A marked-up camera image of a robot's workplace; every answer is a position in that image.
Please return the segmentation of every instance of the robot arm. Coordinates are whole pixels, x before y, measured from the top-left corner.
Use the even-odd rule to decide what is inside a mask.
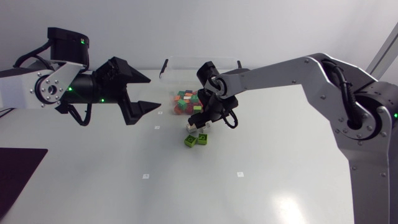
[[[89,39],[83,34],[50,27],[49,41],[42,47],[21,56],[15,68],[0,72],[0,108],[55,108],[70,113],[86,126],[90,122],[93,103],[117,103],[127,125],[135,124],[158,103],[130,102],[128,83],[149,83],[150,79],[120,58],[109,59],[92,74],[88,69]],[[51,47],[51,60],[37,54]],[[39,59],[28,68],[20,68],[29,57]],[[74,103],[86,103],[82,120]]]
[[[188,122],[198,128],[225,119],[235,95],[246,90],[302,85],[308,102],[330,121],[340,151],[349,160],[355,223],[398,223],[398,87],[324,54],[254,70],[219,74],[208,62],[197,76],[203,112]]]

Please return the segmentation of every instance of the clear plastic bin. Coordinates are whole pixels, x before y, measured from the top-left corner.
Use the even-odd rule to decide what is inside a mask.
[[[240,61],[233,57],[170,57],[160,72],[159,78],[167,85],[170,110],[173,114],[199,113],[203,107],[197,98],[197,90],[203,88],[197,78],[198,69],[212,61],[220,73],[237,69]]]

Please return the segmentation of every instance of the black mat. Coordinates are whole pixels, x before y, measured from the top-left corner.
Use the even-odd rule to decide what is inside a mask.
[[[47,149],[0,147],[0,220],[17,200]]]

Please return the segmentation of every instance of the white tabletop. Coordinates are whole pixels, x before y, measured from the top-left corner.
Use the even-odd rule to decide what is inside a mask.
[[[141,72],[152,82],[131,100],[162,106],[136,125],[118,105],[93,105],[87,127],[55,110],[0,119],[0,147],[49,150],[2,223],[353,223],[348,161],[301,86],[237,95],[239,126],[213,123],[189,148],[188,116]]]

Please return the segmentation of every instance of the black cable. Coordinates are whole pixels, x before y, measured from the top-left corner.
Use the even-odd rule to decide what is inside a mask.
[[[225,114],[221,112],[221,117],[223,118],[225,124],[226,124],[228,127],[232,128],[232,129],[238,127],[238,118],[236,117],[234,111],[233,111],[233,110],[229,110],[228,113],[229,113],[229,115],[231,115],[231,117],[234,119],[234,125],[230,124],[230,123],[228,122],[228,120],[226,119]]]
[[[90,66],[90,59],[88,58],[88,52],[87,52],[87,66],[84,69],[80,70],[79,73],[87,71],[89,66]]]
[[[24,63],[28,58],[33,57],[35,55],[38,55],[39,53],[43,52],[44,50],[47,50],[49,47],[51,47],[53,41],[49,40],[47,43],[45,43],[43,46],[29,52],[28,54],[20,56],[15,64],[13,65],[14,68],[19,68],[22,63]]]
[[[82,126],[87,126],[90,123],[91,119],[91,103],[87,104],[87,110],[86,110],[86,117],[85,120],[81,120],[81,116],[79,115],[79,112],[77,112],[76,108],[73,105],[68,105],[68,112],[72,115],[72,117],[77,121]]]
[[[40,57],[38,55],[35,55],[35,56],[32,56],[32,57],[33,58],[37,58],[39,61],[41,61],[44,64],[44,66],[46,67],[46,69],[54,71],[54,68],[48,62],[46,62],[42,57]]]
[[[8,110],[8,111],[5,112],[4,114],[0,115],[0,118],[4,117],[5,115],[7,115],[8,113],[10,113],[10,112],[13,111],[14,109],[15,109],[15,108],[8,108],[8,109],[5,109],[5,110],[0,111],[0,113],[1,113],[1,112],[3,112],[3,111]]]
[[[337,74],[337,78],[340,83],[341,97],[343,99],[344,108],[350,122],[348,124],[352,125],[351,128],[353,129],[359,129],[362,126],[362,120],[359,108],[356,105],[354,93],[351,90],[352,84],[347,82],[343,74],[343,70],[339,66],[337,66],[337,64],[329,60],[324,60],[322,61],[322,63]]]

